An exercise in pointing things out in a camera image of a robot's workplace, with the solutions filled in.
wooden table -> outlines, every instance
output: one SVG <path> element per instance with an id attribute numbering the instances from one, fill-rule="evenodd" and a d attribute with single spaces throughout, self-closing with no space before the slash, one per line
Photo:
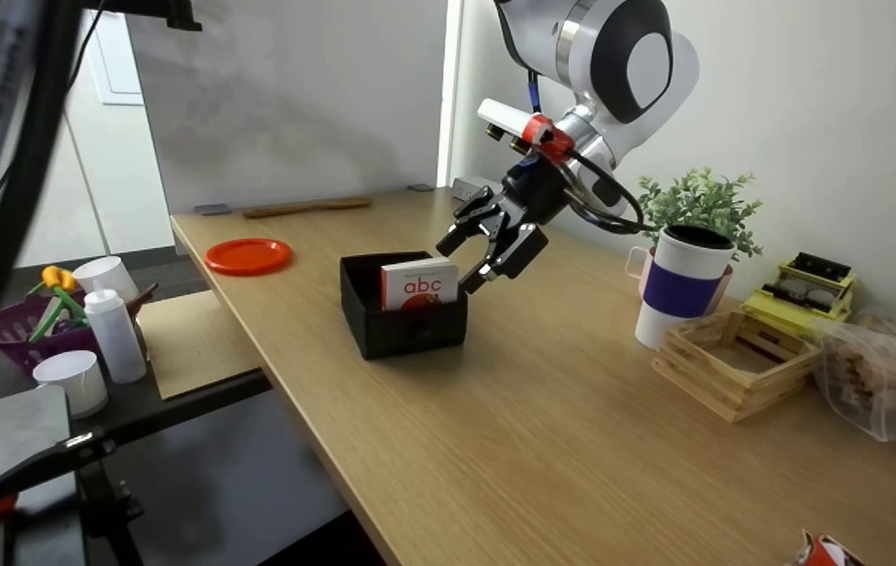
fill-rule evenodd
<path id="1" fill-rule="evenodd" d="M 205 275 L 391 564 L 775 566 L 800 528 L 896 564 L 896 442 L 852 429 L 813 389 L 719 421 L 632 338 L 622 258 L 558 230 L 517 283 L 471 299 L 463 349 L 364 361 L 339 258 L 430 252 L 450 211 L 445 190 L 397 190 L 367 211 L 175 216 L 194 258 L 238 236 L 296 247 L 282 274 Z"/>

black box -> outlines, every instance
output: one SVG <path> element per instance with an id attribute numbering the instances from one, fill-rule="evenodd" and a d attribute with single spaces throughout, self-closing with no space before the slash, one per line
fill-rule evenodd
<path id="1" fill-rule="evenodd" d="M 467 330 L 467 296 L 456 302 L 380 311 L 380 265 L 426 258 L 424 252 L 341 258 L 341 311 L 361 359 L 386 359 L 424 349 L 460 345 Z"/>

wooden crate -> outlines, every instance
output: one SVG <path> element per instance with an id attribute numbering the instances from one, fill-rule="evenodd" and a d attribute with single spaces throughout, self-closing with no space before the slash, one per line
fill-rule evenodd
<path id="1" fill-rule="evenodd" d="M 653 371 L 726 421 L 799 392 L 819 349 L 742 311 L 674 328 Z"/>

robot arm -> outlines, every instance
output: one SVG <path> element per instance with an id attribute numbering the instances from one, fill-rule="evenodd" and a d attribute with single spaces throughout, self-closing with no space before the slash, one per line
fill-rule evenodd
<path id="1" fill-rule="evenodd" d="M 494 137 L 517 137 L 525 154 L 504 179 L 456 214 L 439 238 L 453 253 L 467 236 L 487 238 L 485 262 L 464 275 L 464 291 L 522 266 L 546 246 L 541 225 L 567 203 L 610 233 L 638 233 L 636 199 L 610 176 L 615 164 L 653 134 L 697 80 L 695 47 L 671 31 L 659 0 L 498 0 L 508 56 L 531 75 L 546 75 L 574 94 L 558 115 L 525 113 L 485 100 L 478 115 Z M 606 208 L 632 203 L 636 220 Z"/>

orange plate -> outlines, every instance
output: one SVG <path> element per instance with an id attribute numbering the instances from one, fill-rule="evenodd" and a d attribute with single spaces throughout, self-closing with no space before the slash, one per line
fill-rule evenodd
<path id="1" fill-rule="evenodd" d="M 256 275 L 282 269 L 293 247 L 279 238 L 228 238 L 205 252 L 205 265 L 216 274 Z"/>

